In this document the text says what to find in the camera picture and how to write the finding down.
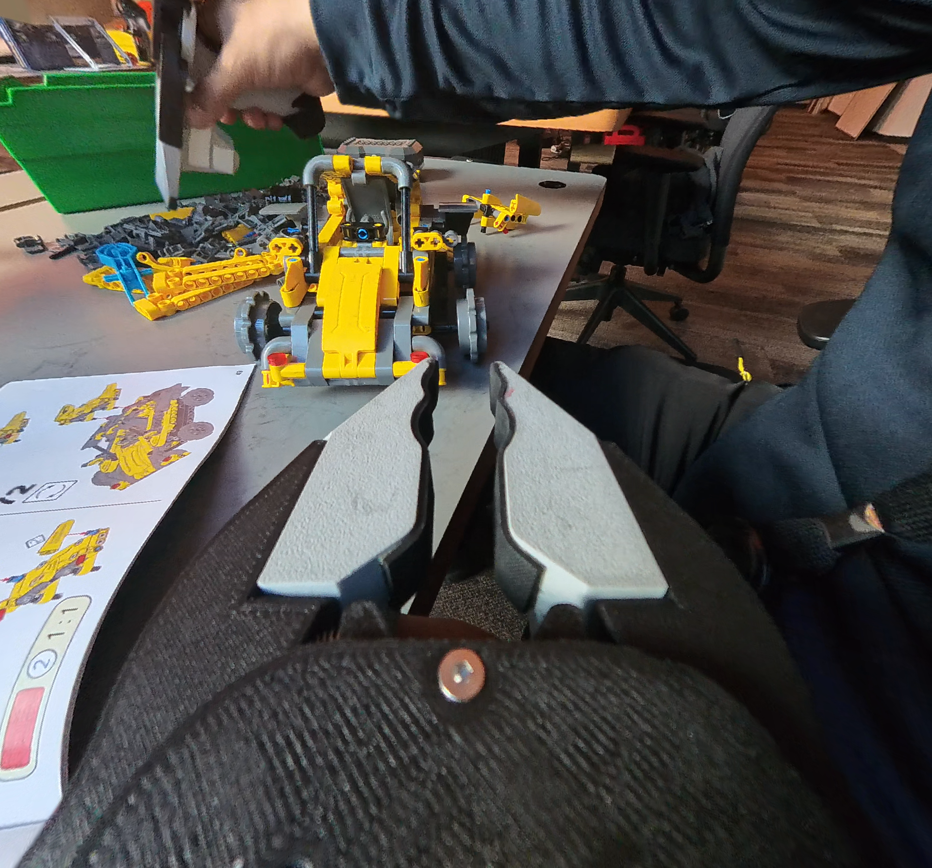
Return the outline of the yellow toy vehicle model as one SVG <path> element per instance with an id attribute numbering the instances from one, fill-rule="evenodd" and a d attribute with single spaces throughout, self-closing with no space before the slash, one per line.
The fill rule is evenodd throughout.
<path id="1" fill-rule="evenodd" d="M 264 388 L 390 385 L 426 359 L 444 385 L 445 334 L 482 360 L 469 205 L 424 206 L 420 170 L 387 156 L 315 156 L 302 186 L 300 255 L 285 260 L 278 298 L 255 292 L 235 319 Z"/>

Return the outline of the pile of toy building pieces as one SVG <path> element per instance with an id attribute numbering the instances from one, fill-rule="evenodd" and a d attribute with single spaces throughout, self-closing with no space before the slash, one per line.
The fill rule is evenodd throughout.
<path id="1" fill-rule="evenodd" d="M 21 253 L 60 259 L 76 255 L 87 268 L 97 268 L 98 249 L 127 244 L 157 259 L 188 258 L 195 263 L 231 259 L 237 247 L 263 252 L 279 237 L 297 237 L 306 224 L 305 189 L 292 180 L 267 189 L 207 196 L 175 210 L 128 217 L 100 233 L 65 233 L 54 240 L 36 234 L 15 237 Z"/>

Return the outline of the blue brick separator tool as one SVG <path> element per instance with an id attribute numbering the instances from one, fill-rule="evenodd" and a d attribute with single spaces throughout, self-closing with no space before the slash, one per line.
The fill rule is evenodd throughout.
<path id="1" fill-rule="evenodd" d="M 123 292 L 131 303 L 149 296 L 155 275 L 152 261 L 140 261 L 139 251 L 129 243 L 99 246 L 96 257 L 100 267 L 94 271 L 94 284 L 99 288 Z"/>

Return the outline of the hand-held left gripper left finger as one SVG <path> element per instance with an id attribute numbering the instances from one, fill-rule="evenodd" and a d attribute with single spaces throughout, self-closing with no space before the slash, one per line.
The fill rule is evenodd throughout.
<path id="1" fill-rule="evenodd" d="M 438 378 L 435 360 L 415 364 L 327 436 L 258 577 L 262 593 L 413 597 L 431 562 Z"/>

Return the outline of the grey plastic case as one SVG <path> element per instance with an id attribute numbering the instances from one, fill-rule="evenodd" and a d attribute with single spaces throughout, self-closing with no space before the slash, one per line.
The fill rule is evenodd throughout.
<path id="1" fill-rule="evenodd" d="M 414 171 L 420 170 L 424 160 L 422 145 L 413 139 L 383 140 L 354 137 L 343 141 L 336 152 L 358 159 L 367 156 L 387 156 L 409 164 Z"/>

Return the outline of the black cloth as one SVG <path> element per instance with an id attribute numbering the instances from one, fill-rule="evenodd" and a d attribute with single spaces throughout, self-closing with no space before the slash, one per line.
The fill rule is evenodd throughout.
<path id="1" fill-rule="evenodd" d="M 783 390 L 649 347 L 555 338 L 545 339 L 530 381 L 675 499 L 707 449 Z"/>

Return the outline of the person's right forearm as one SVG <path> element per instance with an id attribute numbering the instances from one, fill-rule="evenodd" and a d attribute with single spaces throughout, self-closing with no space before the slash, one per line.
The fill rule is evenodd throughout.
<path id="1" fill-rule="evenodd" d="M 779 105 L 930 71 L 931 0 L 310 0 L 344 104 L 498 121 Z"/>

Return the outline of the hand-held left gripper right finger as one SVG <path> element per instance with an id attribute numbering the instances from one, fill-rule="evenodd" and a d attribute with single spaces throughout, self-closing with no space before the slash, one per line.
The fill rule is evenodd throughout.
<path id="1" fill-rule="evenodd" d="M 536 632 L 555 606 L 658 600 L 668 582 L 597 437 L 502 362 L 489 368 L 497 449 L 496 581 Z"/>

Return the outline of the wooden-edged table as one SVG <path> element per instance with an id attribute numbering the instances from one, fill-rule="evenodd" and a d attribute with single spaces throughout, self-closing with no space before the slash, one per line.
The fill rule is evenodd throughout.
<path id="1" fill-rule="evenodd" d="M 384 109 L 359 107 L 343 104 L 337 94 L 332 93 L 320 100 L 323 111 L 328 115 L 355 115 L 389 118 Z M 522 129 L 559 129 L 584 133 L 610 134 L 622 128 L 632 113 L 632 108 L 604 109 L 585 115 L 548 117 L 540 120 L 498 120 L 505 127 Z"/>

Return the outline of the toy instruction booklet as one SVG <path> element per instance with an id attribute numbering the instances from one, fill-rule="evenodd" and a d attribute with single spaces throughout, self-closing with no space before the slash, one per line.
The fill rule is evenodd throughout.
<path id="1" fill-rule="evenodd" d="M 76 687 L 100 622 L 252 371 L 2 388 L 2 831 L 43 823 L 59 804 Z"/>

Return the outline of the person's right hand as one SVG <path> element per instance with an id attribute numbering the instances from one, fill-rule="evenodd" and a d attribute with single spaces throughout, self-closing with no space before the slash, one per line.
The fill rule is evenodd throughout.
<path id="1" fill-rule="evenodd" d="M 219 52 L 188 95 L 187 120 L 193 129 L 241 119 L 252 129 L 278 130 L 282 117 L 257 108 L 239 111 L 234 102 L 247 93 L 276 89 L 316 98 L 334 91 L 309 0 L 205 0 L 198 29 Z"/>

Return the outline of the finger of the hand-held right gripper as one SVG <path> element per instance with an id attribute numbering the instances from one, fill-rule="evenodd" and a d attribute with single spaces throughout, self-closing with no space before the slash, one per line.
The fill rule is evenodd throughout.
<path id="1" fill-rule="evenodd" d="M 169 210 L 179 198 L 184 98 L 196 36 L 191 0 L 155 0 L 155 182 Z"/>
<path id="2" fill-rule="evenodd" d="M 235 143 L 219 125 L 183 130 L 182 172 L 234 175 L 238 171 Z"/>

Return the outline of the clear plastic card case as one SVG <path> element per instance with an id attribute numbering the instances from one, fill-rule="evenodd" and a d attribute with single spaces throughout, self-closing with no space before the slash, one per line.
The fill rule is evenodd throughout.
<path id="1" fill-rule="evenodd" d="M 133 60 L 99 22 L 86 16 L 53 16 L 55 30 L 90 70 L 131 69 Z"/>
<path id="2" fill-rule="evenodd" d="M 40 25 L 1 17 L 2 40 L 17 67 L 27 72 L 41 73 L 48 69 L 43 65 L 42 32 L 39 28 Z"/>

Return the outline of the black office chair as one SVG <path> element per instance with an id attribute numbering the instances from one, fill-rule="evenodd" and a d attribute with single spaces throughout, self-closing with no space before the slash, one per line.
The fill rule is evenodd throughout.
<path id="1" fill-rule="evenodd" d="M 643 142 L 617 145 L 599 166 L 603 203 L 566 302 L 597 301 L 577 343 L 585 345 L 617 309 L 635 318 L 693 365 L 697 355 L 647 301 L 670 305 L 668 316 L 689 316 L 679 295 L 630 282 L 674 272 L 693 282 L 715 280 L 724 267 L 744 170 L 778 106 L 722 109 L 636 109 L 630 122 Z"/>

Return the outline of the green plastic bin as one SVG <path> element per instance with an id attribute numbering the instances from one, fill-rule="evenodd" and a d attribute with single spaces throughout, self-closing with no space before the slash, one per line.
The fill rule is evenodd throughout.
<path id="1" fill-rule="evenodd" d="M 154 88 L 154 72 L 140 70 L 2 77 L 2 143 L 59 213 L 160 202 Z M 226 131 L 238 173 L 185 172 L 181 198 L 270 187 L 323 151 L 320 138 L 290 129 Z"/>

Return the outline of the black round stool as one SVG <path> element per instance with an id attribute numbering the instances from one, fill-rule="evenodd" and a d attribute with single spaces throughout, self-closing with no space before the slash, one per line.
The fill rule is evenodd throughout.
<path id="1" fill-rule="evenodd" d="M 836 299 L 804 305 L 797 316 L 800 341 L 812 350 L 823 349 L 855 303 L 855 299 Z"/>

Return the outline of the yellow toy boom assembly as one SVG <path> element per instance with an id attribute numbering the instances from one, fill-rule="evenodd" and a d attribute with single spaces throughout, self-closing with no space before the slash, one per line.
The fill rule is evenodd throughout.
<path id="1" fill-rule="evenodd" d="M 260 253 L 252 254 L 244 247 L 236 247 L 231 258 L 207 263 L 195 263 L 189 257 L 158 259 L 149 252 L 137 250 L 140 261 L 152 261 L 155 275 L 149 296 L 130 304 L 144 318 L 155 321 L 245 289 L 259 280 L 280 276 L 285 260 L 299 256 L 302 247 L 295 238 L 279 237 Z M 94 284 L 95 270 L 84 275 L 84 283 L 106 290 Z"/>

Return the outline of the small yellow toy assembly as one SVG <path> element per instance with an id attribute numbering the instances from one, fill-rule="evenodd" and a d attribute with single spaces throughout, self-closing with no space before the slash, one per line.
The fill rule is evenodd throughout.
<path id="1" fill-rule="evenodd" d="M 461 202 L 472 207 L 483 234 L 511 233 L 542 213 L 540 204 L 532 199 L 516 194 L 510 202 L 504 202 L 491 190 L 481 196 L 464 195 Z"/>

